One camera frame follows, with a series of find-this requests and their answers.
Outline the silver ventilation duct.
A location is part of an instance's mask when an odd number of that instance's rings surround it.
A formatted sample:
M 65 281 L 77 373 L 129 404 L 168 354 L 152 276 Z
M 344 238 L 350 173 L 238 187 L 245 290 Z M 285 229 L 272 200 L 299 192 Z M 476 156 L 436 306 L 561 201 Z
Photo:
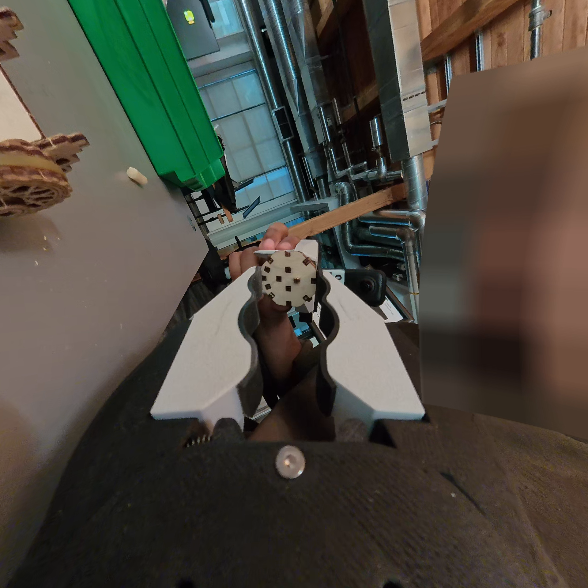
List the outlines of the silver ventilation duct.
M 381 117 L 393 163 L 432 147 L 415 1 L 364 1 Z

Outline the grey desk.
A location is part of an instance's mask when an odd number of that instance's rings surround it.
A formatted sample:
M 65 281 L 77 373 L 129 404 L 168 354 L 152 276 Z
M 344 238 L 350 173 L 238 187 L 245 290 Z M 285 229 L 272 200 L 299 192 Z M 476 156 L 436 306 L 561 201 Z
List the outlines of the grey desk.
M 1 587 L 97 411 L 158 343 L 203 259 L 67 1 L 1 1 L 24 29 L 3 65 L 46 136 L 89 146 L 72 195 L 1 220 Z M 147 186 L 128 179 L 143 173 Z

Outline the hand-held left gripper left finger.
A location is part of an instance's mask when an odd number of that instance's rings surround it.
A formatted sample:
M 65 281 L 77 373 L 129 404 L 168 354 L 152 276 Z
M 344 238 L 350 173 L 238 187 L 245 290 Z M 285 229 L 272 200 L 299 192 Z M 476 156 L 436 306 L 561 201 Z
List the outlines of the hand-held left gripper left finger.
M 192 318 L 151 408 L 156 420 L 197 419 L 210 433 L 222 419 L 243 430 L 262 398 L 254 332 L 261 267 L 249 268 Z

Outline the cluster of metal pipes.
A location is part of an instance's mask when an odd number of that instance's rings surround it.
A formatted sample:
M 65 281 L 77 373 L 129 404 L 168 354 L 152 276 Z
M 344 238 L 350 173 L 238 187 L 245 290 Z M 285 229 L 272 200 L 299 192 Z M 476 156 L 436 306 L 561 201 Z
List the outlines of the cluster of metal pipes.
M 341 127 L 340 112 L 327 91 L 307 1 L 237 1 L 237 6 L 270 94 L 286 99 L 277 112 L 285 111 L 287 127 L 290 122 L 294 124 L 295 138 L 303 147 L 300 159 L 311 187 L 317 188 L 320 196 L 328 196 L 336 185 L 344 183 L 351 195 L 357 196 L 358 182 L 384 186 L 401 178 L 401 199 L 406 199 L 409 208 L 398 212 L 392 225 L 407 226 L 405 232 L 412 232 L 412 252 L 408 252 L 408 241 L 401 241 L 402 256 L 418 271 L 428 200 L 423 153 L 395 162 L 401 164 L 401 170 L 391 171 L 381 154 L 382 145 L 374 143 L 377 156 L 373 169 L 367 162 L 352 164 L 348 159 L 347 167 L 340 168 L 334 148 L 334 133 Z M 385 129 L 380 115 L 371 120 L 372 139 L 382 139 L 382 132 Z

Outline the small wooden cutout piece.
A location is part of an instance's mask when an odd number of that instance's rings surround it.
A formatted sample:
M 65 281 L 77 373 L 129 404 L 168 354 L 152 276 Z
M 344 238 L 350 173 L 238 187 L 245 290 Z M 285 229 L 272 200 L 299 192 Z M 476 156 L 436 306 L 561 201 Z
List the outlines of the small wooden cutout piece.
M 7 6 L 1 7 L 1 62 L 19 57 L 11 41 L 17 39 L 17 31 L 24 26 L 17 14 Z

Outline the dark display screen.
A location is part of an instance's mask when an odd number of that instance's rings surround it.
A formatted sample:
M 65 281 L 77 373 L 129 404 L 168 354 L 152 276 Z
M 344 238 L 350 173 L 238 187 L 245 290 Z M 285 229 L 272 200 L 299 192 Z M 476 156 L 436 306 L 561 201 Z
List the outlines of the dark display screen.
M 166 11 L 187 61 L 220 51 L 209 1 L 167 1 Z

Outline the round wooden gear assembly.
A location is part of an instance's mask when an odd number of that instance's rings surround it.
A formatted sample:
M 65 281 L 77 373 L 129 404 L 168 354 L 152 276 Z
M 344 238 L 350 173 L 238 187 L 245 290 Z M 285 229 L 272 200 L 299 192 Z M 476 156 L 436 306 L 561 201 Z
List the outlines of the round wooden gear assembly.
M 89 142 L 84 134 L 1 142 L 1 217 L 45 210 L 71 195 L 67 174 Z

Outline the person's right hand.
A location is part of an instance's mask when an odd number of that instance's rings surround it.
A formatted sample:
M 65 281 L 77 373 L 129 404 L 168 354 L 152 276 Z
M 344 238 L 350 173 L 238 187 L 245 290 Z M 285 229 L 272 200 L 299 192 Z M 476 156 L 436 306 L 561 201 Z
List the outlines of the person's right hand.
M 288 318 L 289 305 L 263 295 L 258 302 L 260 322 L 254 332 L 260 360 L 266 367 L 263 383 L 272 411 L 248 440 L 255 442 L 331 442 L 334 422 L 321 411 L 316 398 L 320 351 L 298 340 Z

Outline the green plastic bin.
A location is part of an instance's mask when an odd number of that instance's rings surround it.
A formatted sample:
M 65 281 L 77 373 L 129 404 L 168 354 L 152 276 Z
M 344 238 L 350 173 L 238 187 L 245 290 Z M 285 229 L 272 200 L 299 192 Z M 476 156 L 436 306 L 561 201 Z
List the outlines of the green plastic bin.
M 201 191 L 224 154 L 162 1 L 69 1 L 157 174 Z

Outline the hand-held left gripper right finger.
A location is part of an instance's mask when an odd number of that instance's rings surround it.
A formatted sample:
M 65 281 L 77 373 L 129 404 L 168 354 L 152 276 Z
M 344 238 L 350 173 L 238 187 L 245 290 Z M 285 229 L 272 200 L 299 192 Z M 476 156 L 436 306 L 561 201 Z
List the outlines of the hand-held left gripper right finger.
M 387 326 L 329 272 L 317 275 L 320 346 L 316 395 L 336 437 L 369 437 L 381 420 L 420 421 L 422 401 Z

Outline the round wooden slotted disc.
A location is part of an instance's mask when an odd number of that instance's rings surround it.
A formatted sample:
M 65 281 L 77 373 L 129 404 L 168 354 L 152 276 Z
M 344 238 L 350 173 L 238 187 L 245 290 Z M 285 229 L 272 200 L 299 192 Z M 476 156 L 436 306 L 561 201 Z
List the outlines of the round wooden slotted disc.
M 276 251 L 261 266 L 264 294 L 279 306 L 303 306 L 316 292 L 314 261 L 301 251 Z

